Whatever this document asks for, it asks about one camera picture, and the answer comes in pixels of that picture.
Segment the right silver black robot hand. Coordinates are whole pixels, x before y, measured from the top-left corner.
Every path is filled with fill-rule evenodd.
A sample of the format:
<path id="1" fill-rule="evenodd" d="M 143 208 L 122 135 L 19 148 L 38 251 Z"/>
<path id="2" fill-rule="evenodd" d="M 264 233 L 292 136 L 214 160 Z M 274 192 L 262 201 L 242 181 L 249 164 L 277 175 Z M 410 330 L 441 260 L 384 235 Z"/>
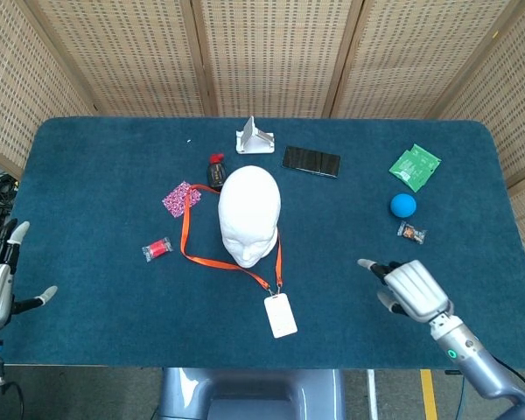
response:
<path id="1" fill-rule="evenodd" d="M 452 301 L 418 260 L 384 265 L 361 258 L 357 263 L 381 281 L 382 288 L 377 291 L 377 297 L 389 312 L 418 323 L 429 323 L 442 314 L 453 314 Z"/>

